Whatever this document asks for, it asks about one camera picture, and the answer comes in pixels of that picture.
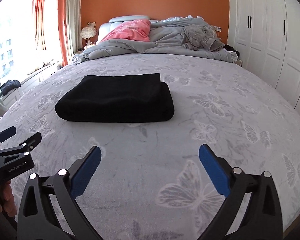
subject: feather lamp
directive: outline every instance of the feather lamp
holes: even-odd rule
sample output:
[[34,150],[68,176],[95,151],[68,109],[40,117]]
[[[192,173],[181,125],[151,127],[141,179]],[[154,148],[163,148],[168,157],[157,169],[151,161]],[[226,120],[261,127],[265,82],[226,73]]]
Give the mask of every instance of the feather lamp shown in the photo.
[[87,26],[81,30],[80,37],[86,40],[86,46],[91,45],[90,38],[94,37],[97,34],[97,30],[94,26]]

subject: orange curtain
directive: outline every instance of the orange curtain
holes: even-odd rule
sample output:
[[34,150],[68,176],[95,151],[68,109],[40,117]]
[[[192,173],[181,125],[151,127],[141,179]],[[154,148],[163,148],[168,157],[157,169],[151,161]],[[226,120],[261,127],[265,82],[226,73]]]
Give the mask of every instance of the orange curtain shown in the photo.
[[67,44],[68,38],[66,35],[67,25],[66,25],[66,0],[58,0],[58,28],[59,28],[59,39],[61,54],[63,60],[63,66],[68,65],[68,53],[67,53]]
[[46,49],[43,33],[44,0],[32,0],[32,14],[34,16],[35,44],[37,49]]

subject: wall socket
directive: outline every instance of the wall socket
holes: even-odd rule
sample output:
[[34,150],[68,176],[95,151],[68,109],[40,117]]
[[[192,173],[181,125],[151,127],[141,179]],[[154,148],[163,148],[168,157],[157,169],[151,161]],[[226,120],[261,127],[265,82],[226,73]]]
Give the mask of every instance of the wall socket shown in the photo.
[[221,27],[218,27],[218,26],[214,26],[213,29],[217,32],[221,32]]

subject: orange wall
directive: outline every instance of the orange wall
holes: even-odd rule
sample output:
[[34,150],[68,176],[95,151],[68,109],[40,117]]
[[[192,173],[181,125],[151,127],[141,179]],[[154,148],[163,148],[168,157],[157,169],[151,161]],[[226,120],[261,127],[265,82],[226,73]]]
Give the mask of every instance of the orange wall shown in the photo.
[[200,15],[207,23],[222,28],[218,34],[224,43],[228,38],[229,0],[81,0],[82,27],[96,22],[98,29],[111,18],[124,15],[149,15],[157,20]]

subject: human hand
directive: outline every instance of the human hand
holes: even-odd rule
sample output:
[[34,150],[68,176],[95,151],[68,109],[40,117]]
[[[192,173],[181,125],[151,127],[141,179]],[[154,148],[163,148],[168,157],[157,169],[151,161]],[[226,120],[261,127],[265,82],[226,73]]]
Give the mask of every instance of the human hand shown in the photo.
[[3,207],[0,205],[0,213],[2,209],[4,209],[9,217],[14,217],[17,214],[17,207],[14,203],[14,196],[10,184],[11,180],[0,186],[0,197],[4,202]]

